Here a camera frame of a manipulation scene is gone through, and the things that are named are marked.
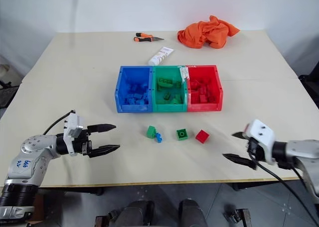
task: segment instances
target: blue bin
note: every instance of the blue bin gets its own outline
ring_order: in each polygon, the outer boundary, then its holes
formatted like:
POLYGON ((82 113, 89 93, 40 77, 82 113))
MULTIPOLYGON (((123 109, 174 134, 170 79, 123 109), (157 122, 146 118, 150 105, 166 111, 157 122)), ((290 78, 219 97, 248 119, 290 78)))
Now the blue bin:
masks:
POLYGON ((115 89, 118 113, 150 113, 152 66, 121 66, 115 89))

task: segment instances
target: green lego brick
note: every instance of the green lego brick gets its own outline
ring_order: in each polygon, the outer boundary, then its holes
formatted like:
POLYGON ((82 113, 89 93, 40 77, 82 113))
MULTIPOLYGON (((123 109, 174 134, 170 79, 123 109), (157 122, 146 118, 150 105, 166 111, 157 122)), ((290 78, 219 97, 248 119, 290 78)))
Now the green lego brick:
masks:
POLYGON ((170 104, 180 104, 180 102, 177 99, 172 99, 170 104))
POLYGON ((161 92, 163 89, 159 84, 157 85, 157 88, 158 88, 158 92, 161 92))
POLYGON ((182 103, 180 94, 175 94, 175 99, 179 101, 180 104, 182 103))
POLYGON ((155 138, 155 136, 156 136, 156 129, 155 129, 155 127, 149 126, 149 129, 148 129, 148 131, 147 131, 147 133, 146 133, 146 136, 147 136, 148 138, 155 138))
POLYGON ((164 94, 164 100, 169 100, 170 98, 170 92, 167 92, 164 94))
POLYGON ((173 87, 173 80, 172 79, 159 78, 158 84, 161 87, 172 88, 173 87))
POLYGON ((176 81, 175 85, 176 85, 176 88, 177 88, 177 89, 180 89, 180 87, 181 87, 181 82, 180 82, 180 81, 176 81))
POLYGON ((179 141, 188 139, 186 129, 177 130, 176 136, 179 141))

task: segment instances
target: white table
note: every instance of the white table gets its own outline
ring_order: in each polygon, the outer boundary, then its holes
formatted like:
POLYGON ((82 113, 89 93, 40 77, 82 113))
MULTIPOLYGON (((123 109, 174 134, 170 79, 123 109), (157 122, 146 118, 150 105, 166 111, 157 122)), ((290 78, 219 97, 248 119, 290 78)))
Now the white table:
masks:
MULTIPOLYGON (((319 139, 317 107, 265 32, 241 31, 220 50, 184 47, 175 40, 176 32, 151 33, 165 41, 134 43, 133 32, 81 33, 71 36, 70 47, 70 34, 57 34, 0 121, 0 178, 5 178, 26 138, 43 133, 71 109, 84 117, 86 125, 117 126, 91 135, 94 147, 121 147, 92 159, 65 155, 51 161, 44 187, 273 180, 262 170, 253 171, 222 156, 247 157, 246 142, 231 137, 232 133, 259 118, 278 140, 319 139), (224 91, 221 112, 116 112, 114 89, 120 65, 144 65, 162 46, 175 49, 163 65, 217 64, 224 91), (146 138, 149 125, 162 134, 163 143, 146 138), (189 139, 177 141, 175 131, 182 128, 189 139), (204 145, 194 138, 201 129, 211 134, 204 145)), ((63 123, 50 133, 61 132, 63 123)), ((291 171, 269 168, 284 179, 295 178, 291 171)))

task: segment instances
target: orange knife handle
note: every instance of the orange knife handle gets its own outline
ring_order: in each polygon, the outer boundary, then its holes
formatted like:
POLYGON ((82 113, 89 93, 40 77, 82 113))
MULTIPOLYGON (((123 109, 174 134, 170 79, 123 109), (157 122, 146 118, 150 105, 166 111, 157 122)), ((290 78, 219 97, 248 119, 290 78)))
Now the orange knife handle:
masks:
POLYGON ((152 38, 153 36, 145 33, 136 33, 136 37, 152 38))
POLYGON ((143 41, 148 41, 152 42, 152 38, 139 38, 139 37, 134 37, 135 42, 143 42, 143 41))

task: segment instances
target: green bin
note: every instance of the green bin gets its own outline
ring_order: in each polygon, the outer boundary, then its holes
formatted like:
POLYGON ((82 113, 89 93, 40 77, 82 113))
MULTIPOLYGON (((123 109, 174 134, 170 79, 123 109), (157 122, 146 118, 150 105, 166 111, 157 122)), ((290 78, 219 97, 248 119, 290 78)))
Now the green bin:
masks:
POLYGON ((187 83, 186 81, 182 83, 180 67, 182 66, 153 66, 152 103, 154 112, 187 111, 187 83))

